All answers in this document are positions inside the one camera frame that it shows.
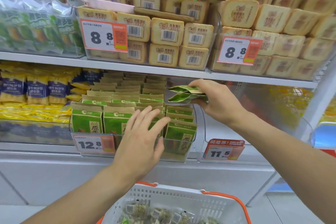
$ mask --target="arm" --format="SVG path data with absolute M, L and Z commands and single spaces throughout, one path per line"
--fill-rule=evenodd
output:
M 149 125 L 160 112 L 152 107 L 136 111 L 129 119 L 123 140 L 111 166 L 91 180 L 61 197 L 22 224 L 95 224 L 107 210 L 154 166 L 164 150 L 157 135 L 170 121 L 164 117 L 150 130 Z
M 335 223 L 336 159 L 269 125 L 246 111 L 227 86 L 196 80 L 208 96 L 204 112 L 251 143 L 284 178 L 302 202 L 326 224 Z

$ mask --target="price tag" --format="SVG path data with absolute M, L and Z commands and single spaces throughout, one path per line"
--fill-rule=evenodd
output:
M 224 36 L 217 62 L 253 65 L 262 44 L 261 39 Z
M 208 142 L 203 159 L 237 160 L 244 150 L 244 140 L 212 139 Z
M 101 134 L 71 133 L 78 151 L 82 152 L 114 152 L 114 137 Z
M 87 49 L 127 52 L 127 25 L 80 19 L 84 45 Z

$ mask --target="finger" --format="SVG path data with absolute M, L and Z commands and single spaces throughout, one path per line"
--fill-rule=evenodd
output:
M 137 116 L 132 129 L 139 128 L 140 124 L 142 123 L 142 120 L 144 119 L 146 114 L 149 113 L 151 110 L 152 110 L 151 106 L 147 106 L 144 110 L 142 110 L 141 113 Z
M 160 113 L 159 109 L 154 109 L 152 111 L 150 111 L 149 113 L 146 114 L 146 116 L 144 117 L 142 123 L 141 123 L 141 129 L 145 129 L 146 131 L 149 128 L 149 125 L 151 124 L 151 122 L 153 121 L 153 119 Z
M 134 125 L 135 120 L 137 119 L 137 116 L 139 115 L 140 110 L 136 110 L 135 113 L 129 118 L 126 128 L 125 128 L 125 134 L 129 133 Z
M 161 155 L 162 155 L 164 150 L 165 150 L 165 145 L 163 143 L 163 137 L 160 137 L 158 142 L 157 142 L 157 145 L 155 147 L 155 150 L 154 150 L 155 165 L 159 162 L 159 160 L 161 158 Z
M 170 122 L 170 118 L 163 117 L 162 119 L 158 120 L 156 124 L 149 130 L 149 135 L 150 135 L 149 137 L 154 138 L 153 144 L 155 142 L 157 135 L 161 132 L 161 130 L 165 127 L 165 125 L 168 124 L 168 122 Z
M 211 80 L 198 79 L 189 83 L 189 87 L 199 87 L 205 94 L 210 93 L 219 83 Z
M 203 98 L 195 98 L 191 100 L 192 104 L 198 104 L 200 107 L 202 107 L 203 110 L 208 106 L 208 103 Z

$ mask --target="person's right hand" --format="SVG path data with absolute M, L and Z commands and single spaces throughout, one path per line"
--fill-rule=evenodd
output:
M 198 104 L 207 115 L 229 127 L 239 122 L 247 113 L 226 85 L 211 80 L 198 79 L 192 81 L 189 86 L 199 87 L 209 99 L 209 103 L 201 98 L 192 100 L 192 103 Z

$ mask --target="hand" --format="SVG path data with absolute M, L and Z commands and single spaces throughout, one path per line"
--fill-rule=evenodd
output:
M 164 117 L 150 129 L 153 118 L 160 113 L 159 109 L 146 107 L 142 112 L 137 110 L 128 120 L 125 134 L 115 153 L 112 167 L 116 176 L 121 177 L 121 183 L 127 192 L 136 182 L 145 177 L 157 165 L 165 149 L 163 137 L 159 138 L 154 149 L 155 140 L 168 122 Z
M 198 79 L 192 81 L 189 86 L 201 88 L 209 99 L 209 103 L 201 98 L 192 100 L 192 103 L 198 104 L 207 115 L 229 127 L 237 123 L 247 112 L 226 85 Z

